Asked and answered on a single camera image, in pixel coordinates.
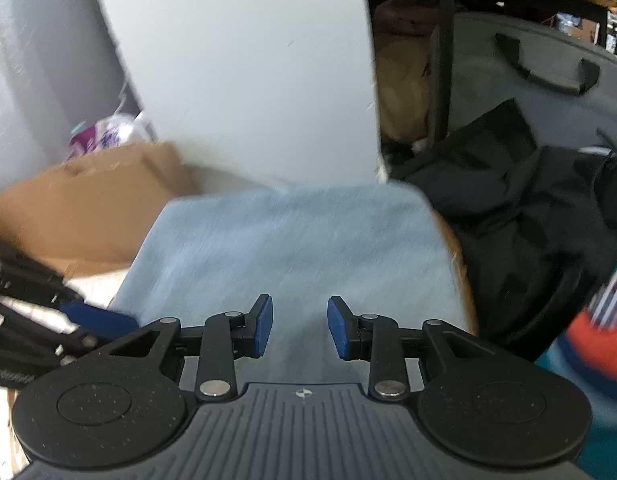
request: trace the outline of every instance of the gray ribbed plate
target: gray ribbed plate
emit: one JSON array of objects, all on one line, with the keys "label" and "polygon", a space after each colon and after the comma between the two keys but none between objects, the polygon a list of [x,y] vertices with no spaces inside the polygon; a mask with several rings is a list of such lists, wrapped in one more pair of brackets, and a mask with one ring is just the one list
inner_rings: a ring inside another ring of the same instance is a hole
[{"label": "gray ribbed plate", "polygon": [[358,384],[250,384],[242,397],[198,409],[182,436],[136,465],[74,472],[37,462],[19,480],[583,480],[570,463],[484,470],[446,454],[407,410],[368,400]]}]

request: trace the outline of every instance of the gray fabric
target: gray fabric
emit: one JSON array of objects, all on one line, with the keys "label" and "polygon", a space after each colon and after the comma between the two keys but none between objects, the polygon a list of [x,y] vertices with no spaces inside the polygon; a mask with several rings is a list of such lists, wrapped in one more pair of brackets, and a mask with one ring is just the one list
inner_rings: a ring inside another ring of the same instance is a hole
[{"label": "gray fabric", "polygon": [[[521,42],[521,63],[556,81],[576,82],[583,58],[600,67],[597,85],[582,96],[568,96],[524,80],[495,44],[502,33]],[[617,143],[617,58],[605,50],[538,23],[509,16],[464,12],[455,16],[449,131],[469,124],[502,102],[515,98],[540,144],[581,148],[599,144],[600,128]],[[431,71],[438,70],[433,34]],[[431,116],[438,106],[431,89]]]},{"label": "gray fabric", "polygon": [[[177,316],[191,326],[218,312],[246,312],[259,294],[271,294],[266,354],[236,363],[240,383],[366,387],[368,364],[338,359],[329,297],[409,328],[431,317],[468,328],[451,268],[431,209],[413,187],[256,190],[169,203],[112,307],[142,324]],[[192,364],[183,388],[192,388]],[[416,361],[409,373],[418,389]]]}]

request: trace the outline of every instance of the gray bag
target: gray bag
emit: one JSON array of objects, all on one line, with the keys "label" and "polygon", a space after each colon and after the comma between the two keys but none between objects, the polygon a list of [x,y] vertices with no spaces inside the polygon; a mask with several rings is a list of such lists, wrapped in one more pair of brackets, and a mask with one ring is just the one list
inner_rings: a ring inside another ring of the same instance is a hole
[{"label": "gray bag", "polygon": [[[540,144],[617,145],[617,58],[537,23],[482,12],[455,15],[450,132],[515,98]],[[431,38],[432,83],[440,35]],[[429,131],[444,95],[431,88]]]}]

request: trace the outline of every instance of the blue gripper pad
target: blue gripper pad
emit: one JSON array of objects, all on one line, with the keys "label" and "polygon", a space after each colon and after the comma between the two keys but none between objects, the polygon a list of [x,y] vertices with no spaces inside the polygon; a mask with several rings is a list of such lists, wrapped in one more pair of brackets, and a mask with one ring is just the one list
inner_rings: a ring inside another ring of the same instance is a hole
[{"label": "blue gripper pad", "polygon": [[333,342],[337,348],[337,354],[340,356],[340,359],[348,359],[349,346],[346,338],[346,323],[333,300],[329,300],[327,319],[329,321],[331,337],[333,337]]},{"label": "blue gripper pad", "polygon": [[140,323],[126,314],[105,310],[83,301],[70,301],[60,305],[60,312],[68,319],[95,336],[114,340],[140,327]]},{"label": "blue gripper pad", "polygon": [[257,325],[255,327],[255,355],[262,357],[266,350],[268,336],[271,333],[272,327],[272,298],[266,300],[262,310],[257,316]]}]

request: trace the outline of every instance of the black circular pad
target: black circular pad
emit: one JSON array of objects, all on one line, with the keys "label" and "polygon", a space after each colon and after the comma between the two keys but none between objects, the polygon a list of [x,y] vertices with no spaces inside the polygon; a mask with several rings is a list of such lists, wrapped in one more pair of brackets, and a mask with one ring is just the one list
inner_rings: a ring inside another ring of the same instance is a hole
[{"label": "black circular pad", "polygon": [[477,388],[473,405],[494,422],[521,424],[540,416],[547,404],[539,390],[531,386],[499,381]]},{"label": "black circular pad", "polygon": [[80,384],[60,397],[58,412],[73,424],[100,426],[128,412],[130,399],[130,393],[115,384]]},{"label": "black circular pad", "polygon": [[483,465],[535,468],[576,457],[591,407],[572,383],[523,360],[466,359],[426,384],[425,429],[454,454]]},{"label": "black circular pad", "polygon": [[13,426],[34,460],[105,468],[163,446],[185,416],[177,385],[142,359],[89,354],[27,386],[13,407]]}]

